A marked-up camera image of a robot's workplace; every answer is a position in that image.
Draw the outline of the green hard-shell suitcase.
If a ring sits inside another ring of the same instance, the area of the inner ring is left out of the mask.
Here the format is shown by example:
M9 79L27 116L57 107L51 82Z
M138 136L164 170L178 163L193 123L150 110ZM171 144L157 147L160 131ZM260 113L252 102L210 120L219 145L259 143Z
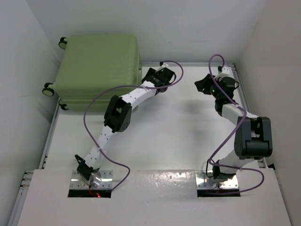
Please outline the green hard-shell suitcase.
M61 37L64 50L55 82L42 89L59 96L63 110L105 112L113 95L139 86L142 70L137 37L133 34L86 34Z

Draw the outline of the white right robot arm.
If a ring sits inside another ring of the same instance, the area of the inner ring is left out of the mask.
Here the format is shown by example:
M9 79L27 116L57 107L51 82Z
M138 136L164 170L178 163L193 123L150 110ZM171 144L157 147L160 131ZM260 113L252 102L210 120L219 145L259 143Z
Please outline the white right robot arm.
M234 149L226 157L208 163L213 167L212 178L225 181L254 160L270 157L273 151L271 121L247 112L235 100L234 91L239 87L235 79L208 74L194 83L197 90L215 98L215 110L223 118L235 125L230 137L234 137Z

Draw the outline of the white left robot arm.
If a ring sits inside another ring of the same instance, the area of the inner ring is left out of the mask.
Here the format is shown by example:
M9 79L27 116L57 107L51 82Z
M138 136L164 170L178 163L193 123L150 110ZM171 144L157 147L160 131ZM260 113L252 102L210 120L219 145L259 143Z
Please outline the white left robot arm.
M122 85L113 87L99 96L107 94L113 90L131 87L132 91L121 96L113 95L109 101L108 107L104 113L103 128L100 136L96 139L93 137L84 121L84 127L94 142L94 147L89 154L82 158L75 155L78 162L77 172L86 180L91 180L92 174L100 169L103 159L128 168L128 166L110 159L105 153L105 147L116 133L124 132L130 125L132 111L145 100L156 96L159 93L167 91L168 87L177 82L176 74L166 66L161 66L155 70L150 68L142 83L139 86Z

